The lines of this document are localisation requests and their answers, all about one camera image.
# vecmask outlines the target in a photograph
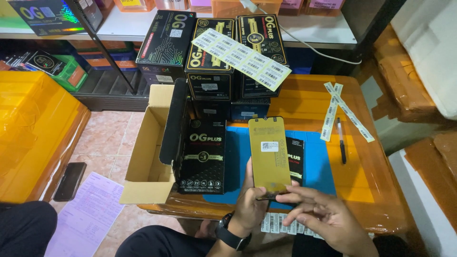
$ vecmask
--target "open cardboard box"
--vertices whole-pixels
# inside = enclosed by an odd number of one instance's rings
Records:
[[[119,203],[165,203],[167,200],[175,179],[179,178],[181,135],[185,135],[182,129],[192,116],[189,116],[191,106],[186,104],[187,98],[190,99],[190,91],[185,79],[177,79],[175,85],[151,85],[148,107],[133,147]],[[165,145],[161,151],[162,141]]]

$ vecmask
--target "black wristwatch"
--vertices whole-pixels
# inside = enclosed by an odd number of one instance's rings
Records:
[[[227,230],[229,226],[229,222],[232,219],[233,213],[235,211],[225,215],[220,221],[218,226],[216,227],[216,237],[222,240],[231,248],[236,249],[237,251],[242,251],[248,246],[249,242],[251,242],[252,234],[249,234],[248,237],[237,237],[232,234],[230,231]]]

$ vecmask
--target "wooden table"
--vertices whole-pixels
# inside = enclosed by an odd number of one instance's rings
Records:
[[[330,75],[289,75],[279,97],[271,99],[268,116],[282,116],[288,130],[321,132],[330,94],[324,83],[343,84],[341,98],[361,123],[376,138],[367,143],[341,108],[347,164],[341,162],[340,142],[336,129],[327,143],[330,167],[338,197],[362,226],[370,232],[405,232],[410,224],[410,213],[397,188],[398,183],[377,138],[373,121],[357,81],[351,77]],[[247,124],[229,123],[228,126],[247,127]],[[154,214],[184,218],[219,220],[234,209],[231,204],[206,202],[202,195],[181,195],[171,192],[165,204],[139,204],[138,207]],[[270,212],[284,212],[270,209]]]

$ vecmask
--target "green plastic bin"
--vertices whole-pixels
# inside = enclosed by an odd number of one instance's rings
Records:
[[[58,76],[50,76],[59,85],[69,92],[77,92],[87,78],[87,72],[76,62],[71,55],[53,55],[67,65]]]

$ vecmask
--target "hand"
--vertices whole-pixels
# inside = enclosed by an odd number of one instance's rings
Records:
[[[244,183],[236,201],[235,214],[228,224],[228,230],[239,237],[247,237],[265,216],[268,201],[256,198],[266,194],[265,187],[254,187],[252,160],[249,158],[244,174]]]
[[[277,195],[280,203],[300,203],[283,220],[294,220],[318,233],[335,250],[350,255],[377,257],[377,249],[346,205],[338,198],[307,187],[287,187],[289,194]]]

